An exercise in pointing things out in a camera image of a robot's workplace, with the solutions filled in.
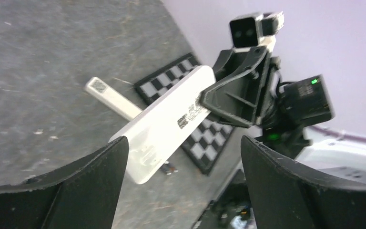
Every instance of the white label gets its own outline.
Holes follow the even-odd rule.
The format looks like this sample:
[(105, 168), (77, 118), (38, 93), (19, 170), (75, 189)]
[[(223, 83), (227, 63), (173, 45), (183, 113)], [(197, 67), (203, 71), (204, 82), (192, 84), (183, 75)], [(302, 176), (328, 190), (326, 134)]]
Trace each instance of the white label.
[(233, 218), (231, 221), (231, 226), (234, 229), (245, 229), (246, 225), (247, 225), (247, 222), (242, 221), (240, 216), (235, 216), (235, 218)]
[(298, 87), (298, 93), (299, 97), (304, 97), (312, 94), (314, 92), (314, 89), (310, 84), (304, 84), (300, 87)]

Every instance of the green led light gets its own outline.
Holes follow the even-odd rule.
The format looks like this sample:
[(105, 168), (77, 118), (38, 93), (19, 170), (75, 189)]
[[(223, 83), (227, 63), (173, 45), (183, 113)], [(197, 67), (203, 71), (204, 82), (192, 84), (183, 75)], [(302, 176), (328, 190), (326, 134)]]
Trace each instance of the green led light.
[(271, 141), (275, 141), (275, 140), (280, 139), (280, 135), (279, 134), (271, 134), (271, 135), (267, 136), (267, 138)]

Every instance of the black electronic device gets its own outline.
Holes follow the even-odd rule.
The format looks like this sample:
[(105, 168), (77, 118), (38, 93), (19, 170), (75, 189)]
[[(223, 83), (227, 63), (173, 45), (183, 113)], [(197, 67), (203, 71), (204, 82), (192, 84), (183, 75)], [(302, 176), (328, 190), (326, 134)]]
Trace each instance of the black electronic device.
[(321, 75), (282, 82), (279, 57), (272, 56), (283, 13), (255, 13), (230, 22), (234, 48), (221, 51), (213, 69), (217, 82), (201, 104), (219, 123), (263, 130), (257, 140), (290, 158), (311, 142), (303, 128), (334, 117)]

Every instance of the white rectangular object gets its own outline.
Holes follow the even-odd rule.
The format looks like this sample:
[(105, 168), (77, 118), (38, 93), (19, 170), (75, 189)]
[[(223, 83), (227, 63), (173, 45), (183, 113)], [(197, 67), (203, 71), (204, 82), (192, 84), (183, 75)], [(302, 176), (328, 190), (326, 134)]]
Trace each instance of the white rectangular object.
[(97, 77), (91, 78), (85, 90), (128, 121), (141, 113), (141, 109)]
[(208, 116), (210, 112), (198, 104), (198, 99), (201, 91), (214, 83), (212, 68), (199, 66), (142, 112), (126, 105), (109, 86), (95, 93), (98, 100), (120, 111), (127, 120), (139, 113), (109, 140), (127, 137), (130, 151), (126, 171), (135, 183), (147, 182)]

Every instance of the white wall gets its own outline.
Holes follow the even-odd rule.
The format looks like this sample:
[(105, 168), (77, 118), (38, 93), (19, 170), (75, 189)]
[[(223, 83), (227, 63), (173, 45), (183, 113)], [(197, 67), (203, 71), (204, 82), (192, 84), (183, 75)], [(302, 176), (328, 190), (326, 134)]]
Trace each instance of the white wall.
[(366, 136), (366, 0), (163, 0), (196, 55), (213, 65), (232, 46), (228, 23), (284, 11), (275, 55), (285, 80), (322, 73), (336, 117), (323, 124)]

